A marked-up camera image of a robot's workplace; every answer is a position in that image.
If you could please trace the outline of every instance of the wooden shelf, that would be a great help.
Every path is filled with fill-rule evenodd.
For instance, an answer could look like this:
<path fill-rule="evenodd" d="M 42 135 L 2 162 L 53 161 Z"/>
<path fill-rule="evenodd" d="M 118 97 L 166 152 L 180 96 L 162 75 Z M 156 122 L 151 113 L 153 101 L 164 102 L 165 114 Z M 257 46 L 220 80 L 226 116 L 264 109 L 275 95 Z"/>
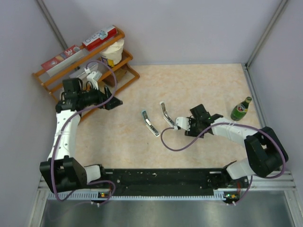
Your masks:
<path fill-rule="evenodd" d="M 117 29 L 117 34 L 112 39 L 110 39 L 110 40 L 106 41 L 105 43 L 101 44 L 99 47 L 97 47 L 97 48 L 93 49 L 91 52 L 89 52 L 88 55 L 86 55 L 83 58 L 77 60 L 75 63 L 71 64 L 67 68 L 58 72 L 56 75 L 50 77 L 50 79 L 47 80 L 46 82 L 42 82 L 42 80 L 40 79 L 40 76 L 43 75 L 44 73 L 46 73 L 46 71 L 44 69 L 42 69 L 42 70 L 40 70 L 36 73 L 33 73 L 33 76 L 41 84 L 41 86 L 43 86 L 44 89 L 54 98 L 54 100 L 58 101 L 58 99 L 54 95 L 54 92 L 58 91 L 63 86 L 62 81 L 60 81 L 60 79 L 62 80 L 62 77 L 64 77 L 66 74 L 68 74 L 69 72 L 71 72 L 75 68 L 79 67 L 81 64 L 85 63 L 86 61 L 88 61 L 89 59 L 91 59 L 92 57 L 97 55 L 100 51 L 109 47 L 110 45 L 112 45 L 113 43 L 118 41 L 119 39 L 122 39 L 122 38 L 125 37 L 125 34 L 121 29 L 119 29 L 117 27 L 116 27 L 116 29 Z M 133 56 L 127 50 L 123 49 L 122 60 L 112 68 L 113 71 L 116 71 L 119 68 L 123 67 L 124 69 L 126 69 L 127 71 L 129 71 L 130 73 L 132 73 L 134 75 L 133 79 L 128 81 L 125 85 L 123 85 L 122 87 L 120 87 L 116 91 L 116 94 L 118 94 L 119 92 L 121 92 L 122 90 L 127 88 L 130 84 L 132 84 L 135 80 L 137 80 L 140 77 L 140 75 L 128 65 L 128 62 L 132 59 L 133 59 Z M 108 70 L 107 72 L 105 72 L 102 75 L 102 77 L 99 79 L 98 82 L 100 83 L 103 79 L 105 79 L 109 75 L 111 75 L 111 71 Z M 58 85 L 56 85 L 55 87 L 53 87 L 51 89 L 49 88 L 49 86 L 51 84 L 53 84 L 54 82 L 58 82 L 58 81 L 60 82 Z M 82 117 L 81 120 L 83 121 L 85 118 L 87 118 L 89 115 L 91 115 L 93 113 L 93 111 L 90 111 L 90 112 L 86 113 Z"/>

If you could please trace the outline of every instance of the white bag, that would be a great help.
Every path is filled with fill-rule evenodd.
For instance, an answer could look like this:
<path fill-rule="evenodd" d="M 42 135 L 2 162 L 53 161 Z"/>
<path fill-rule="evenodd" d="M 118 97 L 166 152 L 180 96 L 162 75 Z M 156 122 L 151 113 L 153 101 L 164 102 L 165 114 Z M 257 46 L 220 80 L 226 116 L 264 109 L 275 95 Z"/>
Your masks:
<path fill-rule="evenodd" d="M 114 67 L 122 60 L 124 39 L 120 39 L 100 52 L 101 58 L 109 66 Z"/>

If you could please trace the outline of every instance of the bottle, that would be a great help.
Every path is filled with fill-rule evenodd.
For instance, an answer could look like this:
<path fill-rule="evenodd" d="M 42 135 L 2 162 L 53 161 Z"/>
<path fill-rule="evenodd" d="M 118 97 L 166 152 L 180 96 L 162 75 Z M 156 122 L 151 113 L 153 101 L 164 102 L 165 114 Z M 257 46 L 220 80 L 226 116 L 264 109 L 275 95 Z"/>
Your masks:
<path fill-rule="evenodd" d="M 248 111 L 248 106 L 250 102 L 252 101 L 251 97 L 246 97 L 246 99 L 235 106 L 235 108 L 232 110 L 231 113 L 231 119 L 234 121 L 241 120 Z"/>

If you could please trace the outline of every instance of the white wall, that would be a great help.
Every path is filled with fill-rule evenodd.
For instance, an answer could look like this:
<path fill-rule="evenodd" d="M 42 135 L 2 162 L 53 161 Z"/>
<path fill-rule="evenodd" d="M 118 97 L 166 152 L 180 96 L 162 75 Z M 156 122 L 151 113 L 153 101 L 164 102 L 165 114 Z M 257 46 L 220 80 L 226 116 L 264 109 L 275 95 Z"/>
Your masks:
<path fill-rule="evenodd" d="M 31 73 L 61 48 L 34 0 L 0 8 L 0 226 L 26 226 L 53 142 L 55 102 Z"/>
<path fill-rule="evenodd" d="M 250 72 L 303 199 L 303 1 L 291 0 Z"/>
<path fill-rule="evenodd" d="M 68 45 L 114 24 L 132 64 L 246 62 L 280 0 L 45 0 Z"/>

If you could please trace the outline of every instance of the robotic arm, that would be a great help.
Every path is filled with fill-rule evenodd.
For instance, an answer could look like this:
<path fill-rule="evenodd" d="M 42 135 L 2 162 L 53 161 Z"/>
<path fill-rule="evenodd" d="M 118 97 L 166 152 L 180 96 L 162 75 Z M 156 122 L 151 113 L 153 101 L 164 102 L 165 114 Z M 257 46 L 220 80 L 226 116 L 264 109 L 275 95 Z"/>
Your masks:
<path fill-rule="evenodd" d="M 91 82 L 92 85 L 92 89 L 89 91 L 83 90 L 82 80 L 78 78 L 63 81 L 64 99 L 60 100 L 56 105 L 57 127 L 53 148 L 47 161 L 40 163 L 40 172 L 52 192 L 53 188 L 50 174 L 51 158 L 55 143 L 60 134 L 61 139 L 54 161 L 54 176 L 58 192 L 86 188 L 88 183 L 101 178 L 105 173 L 102 165 L 83 167 L 73 158 L 75 153 L 76 130 L 81 115 L 73 117 L 66 125 L 64 131 L 61 132 L 63 125 L 73 114 L 83 110 L 87 106 L 98 105 L 111 96 L 108 87 L 104 87 L 104 93 L 98 88 L 97 81 L 101 75 L 102 74 L 97 71 L 87 76 L 87 80 Z M 111 110 L 122 104 L 123 102 L 121 100 L 113 97 L 107 104 L 99 108 Z"/>
<path fill-rule="evenodd" d="M 239 179 L 244 176 L 258 175 L 266 177 L 282 165 L 282 159 L 272 142 L 260 132 L 253 129 L 233 126 L 234 122 L 224 118 L 222 115 L 211 116 L 202 104 L 190 109 L 192 117 L 178 117 L 177 126 L 185 130 L 186 136 L 197 137 L 204 129 L 217 123 L 207 132 L 219 135 L 234 141 L 246 148 L 248 158 L 229 164 L 226 171 L 231 179 Z M 274 131 L 269 127 L 261 129 L 268 134 L 281 149 L 285 161 L 288 155 Z"/>

